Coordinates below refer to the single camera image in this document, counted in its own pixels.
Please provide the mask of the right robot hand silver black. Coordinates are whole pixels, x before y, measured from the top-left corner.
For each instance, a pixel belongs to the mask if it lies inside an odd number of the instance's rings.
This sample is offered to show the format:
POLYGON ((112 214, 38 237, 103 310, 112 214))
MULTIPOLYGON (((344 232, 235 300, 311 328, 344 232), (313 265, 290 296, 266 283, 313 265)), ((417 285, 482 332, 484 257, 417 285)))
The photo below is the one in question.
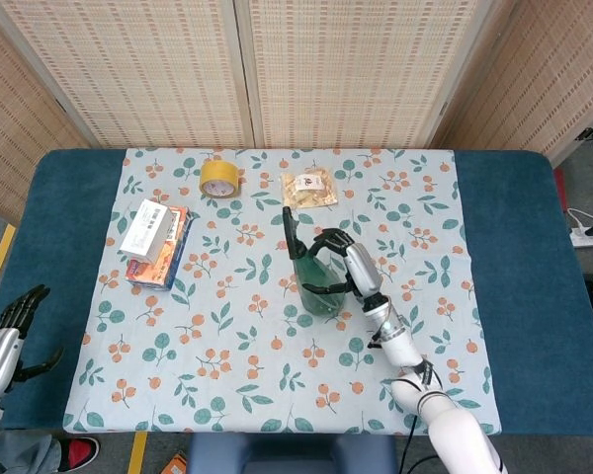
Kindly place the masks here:
POLYGON ((343 258, 347 271, 346 280, 329 286, 304 282, 302 286, 306 290, 321 295, 352 292, 366 312, 388 304, 388 298, 381 294, 381 277, 363 244, 355 242, 344 230, 325 228, 314 238, 308 254, 315 257, 322 248, 343 258))

